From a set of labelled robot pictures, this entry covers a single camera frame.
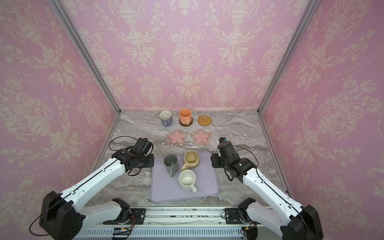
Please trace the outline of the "pink flower silicone coaster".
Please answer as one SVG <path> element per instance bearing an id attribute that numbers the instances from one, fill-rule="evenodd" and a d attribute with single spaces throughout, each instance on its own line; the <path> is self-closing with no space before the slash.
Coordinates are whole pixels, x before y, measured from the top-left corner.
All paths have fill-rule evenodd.
<path id="1" fill-rule="evenodd" d="M 203 129 L 198 129 L 191 134 L 195 146 L 209 146 L 211 144 L 212 134 Z"/>

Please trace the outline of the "woven rattan round coaster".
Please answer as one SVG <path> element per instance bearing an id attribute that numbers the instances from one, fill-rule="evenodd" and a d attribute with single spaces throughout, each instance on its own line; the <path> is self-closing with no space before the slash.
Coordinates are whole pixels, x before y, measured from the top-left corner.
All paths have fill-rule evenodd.
<path id="1" fill-rule="evenodd" d="M 211 119 L 211 117 L 209 117 L 207 115 L 200 116 L 198 118 L 198 123 L 200 126 L 207 127 L 207 126 L 212 124 L 212 119 Z"/>

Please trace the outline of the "orange mug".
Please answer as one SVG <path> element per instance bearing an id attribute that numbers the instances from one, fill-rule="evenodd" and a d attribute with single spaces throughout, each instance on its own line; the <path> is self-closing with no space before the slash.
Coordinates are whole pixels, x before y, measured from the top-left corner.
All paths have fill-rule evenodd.
<path id="1" fill-rule="evenodd" d="M 189 126 L 192 123 L 192 111 L 190 109 L 181 109 L 179 116 L 182 125 Z"/>

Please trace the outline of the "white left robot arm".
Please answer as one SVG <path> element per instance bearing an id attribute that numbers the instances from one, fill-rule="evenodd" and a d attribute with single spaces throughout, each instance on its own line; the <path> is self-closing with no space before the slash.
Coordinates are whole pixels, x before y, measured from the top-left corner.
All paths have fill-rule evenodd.
<path id="1" fill-rule="evenodd" d="M 86 204 L 110 182 L 134 168 L 142 170 L 154 165 L 154 155 L 145 155 L 129 148 L 116 151 L 101 167 L 61 193 L 54 191 L 43 199 L 39 226 L 55 240 L 71 240 L 80 231 L 104 222 L 129 224 L 142 223 L 144 214 L 135 213 L 120 198 L 106 204 L 86 207 Z"/>

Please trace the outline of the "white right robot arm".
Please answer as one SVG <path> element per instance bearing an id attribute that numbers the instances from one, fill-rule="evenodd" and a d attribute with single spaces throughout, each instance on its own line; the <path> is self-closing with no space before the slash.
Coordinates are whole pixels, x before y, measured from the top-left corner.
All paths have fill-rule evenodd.
<path id="1" fill-rule="evenodd" d="M 247 158 L 230 162 L 219 154 L 211 156 L 213 168 L 223 168 L 233 178 L 256 192 L 272 209 L 248 198 L 238 208 L 254 222 L 258 222 L 283 240 L 322 240 L 324 233 L 318 211 L 311 205 L 304 207 L 277 188 L 257 166 Z"/>

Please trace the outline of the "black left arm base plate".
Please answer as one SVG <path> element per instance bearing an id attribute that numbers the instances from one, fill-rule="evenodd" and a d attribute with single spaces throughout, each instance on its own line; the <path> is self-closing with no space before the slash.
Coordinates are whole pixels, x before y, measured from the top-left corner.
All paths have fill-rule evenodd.
<path id="1" fill-rule="evenodd" d="M 142 225 L 145 219 L 145 208 L 133 208 L 122 210 L 118 218 L 111 221 L 103 222 L 103 225 Z"/>

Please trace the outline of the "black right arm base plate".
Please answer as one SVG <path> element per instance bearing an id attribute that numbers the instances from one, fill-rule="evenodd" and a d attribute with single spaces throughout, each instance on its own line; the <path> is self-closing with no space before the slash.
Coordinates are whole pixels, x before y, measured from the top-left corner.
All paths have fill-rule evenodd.
<path id="1" fill-rule="evenodd" d="M 256 221 L 251 220 L 247 212 L 239 208 L 225 208 L 223 218 L 226 220 L 227 225 L 256 225 Z"/>

